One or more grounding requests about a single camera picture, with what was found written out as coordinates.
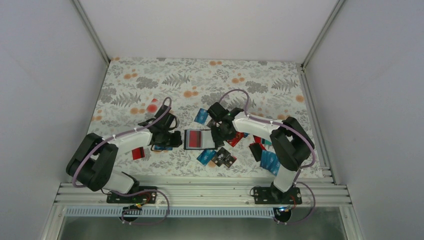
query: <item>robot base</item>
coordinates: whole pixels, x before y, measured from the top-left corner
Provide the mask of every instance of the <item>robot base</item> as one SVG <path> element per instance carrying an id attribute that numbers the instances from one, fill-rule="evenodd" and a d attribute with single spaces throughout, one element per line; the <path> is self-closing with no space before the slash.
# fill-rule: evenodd
<path id="1" fill-rule="evenodd" d="M 297 205 L 302 204 L 302 195 L 298 187 L 291 187 L 287 192 L 283 194 L 284 197 L 282 199 L 275 199 L 272 195 L 271 190 L 272 190 L 271 187 L 255 186 L 253 188 L 254 204 L 293 205 L 294 204 L 293 198 L 296 201 Z"/>
<path id="2" fill-rule="evenodd" d="M 143 190 L 157 190 L 157 189 L 158 188 L 155 186 L 139 186 L 136 192 L 143 191 Z M 148 192 L 148 194 L 150 194 L 150 200 L 146 202 L 146 204 L 156 203 L 157 192 L 152 191 L 152 192 Z M 106 202 L 108 204 L 138 204 L 138 203 L 145 202 L 147 198 L 149 197 L 148 194 L 141 193 L 136 196 L 119 196 L 116 193 L 113 193 L 110 191 L 107 193 Z"/>

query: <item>white wall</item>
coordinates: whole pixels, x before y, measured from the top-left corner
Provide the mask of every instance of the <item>white wall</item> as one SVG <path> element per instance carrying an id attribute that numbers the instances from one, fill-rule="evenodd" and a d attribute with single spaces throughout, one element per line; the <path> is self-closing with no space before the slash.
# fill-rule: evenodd
<path id="1" fill-rule="evenodd" d="M 0 239 L 37 239 L 106 71 L 71 1 L 0 3 Z"/>
<path id="2" fill-rule="evenodd" d="M 366 239 L 422 239 L 424 1 L 346 1 L 306 70 Z"/>
<path id="3" fill-rule="evenodd" d="M 80 0 L 109 57 L 302 62 L 337 0 Z"/>

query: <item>red card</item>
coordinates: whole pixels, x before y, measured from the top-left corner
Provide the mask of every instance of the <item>red card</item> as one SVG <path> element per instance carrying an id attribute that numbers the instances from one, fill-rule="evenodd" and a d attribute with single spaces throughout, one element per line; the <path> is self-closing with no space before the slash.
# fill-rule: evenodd
<path id="1" fill-rule="evenodd" d="M 243 132 L 237 132 L 235 134 L 235 138 L 231 139 L 231 140 L 227 140 L 226 142 L 229 143 L 231 145 L 231 147 L 234 147 L 235 145 L 237 145 L 238 142 L 240 142 L 240 140 L 245 136 L 245 134 Z"/>
<path id="2" fill-rule="evenodd" d="M 145 157 L 145 151 L 142 147 L 132 150 L 132 160 L 138 160 Z"/>
<path id="3" fill-rule="evenodd" d="M 202 146 L 202 131 L 190 131 L 188 146 L 191 148 L 200 148 Z"/>

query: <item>floral mat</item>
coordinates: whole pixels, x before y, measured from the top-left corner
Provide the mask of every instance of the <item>floral mat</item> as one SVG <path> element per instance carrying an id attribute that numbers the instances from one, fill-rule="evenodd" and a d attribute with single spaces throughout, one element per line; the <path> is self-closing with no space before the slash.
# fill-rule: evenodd
<path id="1" fill-rule="evenodd" d="M 231 89 L 249 93 L 251 114 L 281 120 L 292 116 L 314 140 L 296 64 L 273 61 L 116 57 L 106 73 L 88 132 L 110 136 L 132 129 L 154 115 L 147 108 L 152 99 L 162 101 L 168 96 L 171 111 L 180 121 L 176 130 L 206 129 L 194 122 L 199 108 L 208 109 Z M 242 93 L 233 92 L 221 104 L 241 108 L 245 101 Z M 145 157 L 138 160 L 128 152 L 116 159 L 115 169 L 130 175 L 272 177 L 254 160 L 249 149 L 253 142 L 249 135 L 235 147 L 226 143 L 224 147 L 237 158 L 230 168 L 213 162 L 203 166 L 196 159 L 201 151 L 180 146 L 162 152 L 145 147 Z M 319 161 L 300 177 L 322 178 Z"/>

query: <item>pink cable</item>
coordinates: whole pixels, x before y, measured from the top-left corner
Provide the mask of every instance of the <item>pink cable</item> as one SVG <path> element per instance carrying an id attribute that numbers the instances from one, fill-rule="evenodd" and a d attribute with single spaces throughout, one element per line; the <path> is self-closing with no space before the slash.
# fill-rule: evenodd
<path id="1" fill-rule="evenodd" d="M 137 128 L 137 129 L 131 129 L 131 130 L 128 130 L 128 131 L 123 131 L 123 132 L 120 132 L 120 133 L 118 133 L 118 134 L 116 134 L 115 136 L 111 136 L 111 137 L 109 137 L 109 138 L 107 138 L 107 139 L 105 139 L 104 141 L 102 141 L 102 142 L 100 142 L 99 144 L 97 144 L 88 154 L 87 154 L 87 156 L 85 156 L 85 158 L 82 160 L 82 162 L 79 164 L 79 166 L 78 166 L 78 168 L 76 169 L 76 171 L 75 171 L 75 173 L 73 174 L 73 177 L 72 177 L 72 185 L 75 187 L 75 188 L 83 188 L 83 187 L 85 187 L 84 185 L 77 185 L 77 176 L 78 176 L 78 174 L 80 174 L 80 171 L 81 171 L 81 169 L 83 169 L 83 167 L 84 167 L 84 165 L 86 164 L 86 162 L 90 159 L 90 157 L 101 147 L 101 146 L 103 146 L 104 144 L 106 144 L 107 142 L 109 142 L 109 141 L 111 141 L 111 140 L 113 140 L 113 139 L 117 139 L 117 138 L 120 138 L 120 137 L 122 137 L 122 136 L 124 136 L 124 135 L 127 135 L 127 134 L 132 134 L 132 133 L 134 133 L 134 132 L 138 132 L 138 131 L 141 131 L 141 130 L 144 130 L 144 129 L 147 129 L 147 128 L 150 128 L 152 125 L 154 125 L 155 123 L 157 123 L 159 120 L 161 120 L 170 110 L 171 110 L 171 104 L 172 104 L 172 99 L 169 97 L 169 96 L 167 96 L 167 97 L 165 97 L 165 99 L 163 100 L 163 102 L 162 102 L 162 106 L 160 106 L 161 108 L 165 105 L 165 101 L 166 100 L 169 100 L 169 106 L 168 106 L 168 108 L 165 110 L 165 112 L 163 112 L 162 113 L 162 115 L 160 115 L 158 118 L 156 118 L 154 121 L 152 121 L 150 124 L 148 124 L 147 126 L 142 126 L 142 127 L 139 127 L 139 128 Z"/>

